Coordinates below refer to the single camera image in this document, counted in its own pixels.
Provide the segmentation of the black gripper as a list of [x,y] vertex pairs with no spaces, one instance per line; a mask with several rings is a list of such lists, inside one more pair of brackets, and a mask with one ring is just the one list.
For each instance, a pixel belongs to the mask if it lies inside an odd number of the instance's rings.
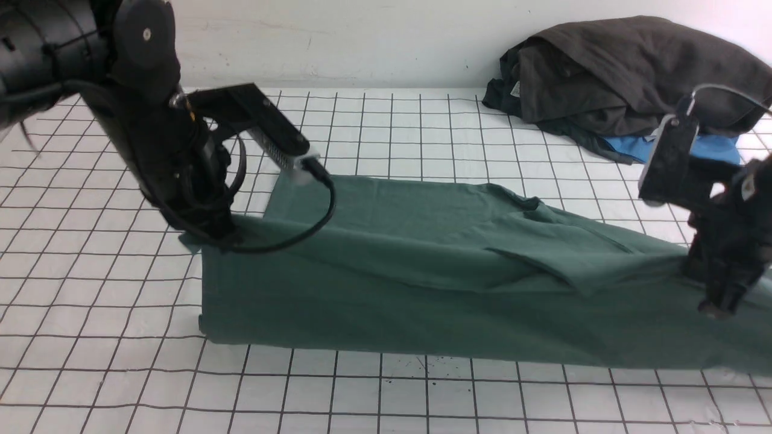
[[230,209],[235,194],[226,184],[230,162],[229,152],[213,139],[176,157],[146,146],[139,154],[141,190],[172,228],[228,249],[242,241]]

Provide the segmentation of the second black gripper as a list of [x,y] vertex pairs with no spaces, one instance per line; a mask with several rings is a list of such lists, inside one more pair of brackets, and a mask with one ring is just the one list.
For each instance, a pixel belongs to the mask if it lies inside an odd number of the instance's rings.
[[700,312],[730,318],[769,268],[768,230],[697,230],[682,271],[704,286]]

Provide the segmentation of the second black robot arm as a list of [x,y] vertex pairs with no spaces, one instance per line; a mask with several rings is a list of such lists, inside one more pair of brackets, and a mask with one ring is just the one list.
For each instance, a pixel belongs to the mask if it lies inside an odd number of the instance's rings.
[[770,268],[770,166],[767,157],[738,168],[708,209],[689,217],[695,234],[683,272],[704,284],[698,310],[709,318],[733,316]]

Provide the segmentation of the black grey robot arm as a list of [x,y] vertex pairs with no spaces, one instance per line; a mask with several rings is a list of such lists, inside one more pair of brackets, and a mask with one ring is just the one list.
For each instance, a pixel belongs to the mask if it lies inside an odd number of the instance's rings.
[[170,2],[2,2],[2,127],[80,96],[166,222],[231,250],[245,159],[228,185],[224,140],[248,113],[237,87],[188,95],[180,80]]

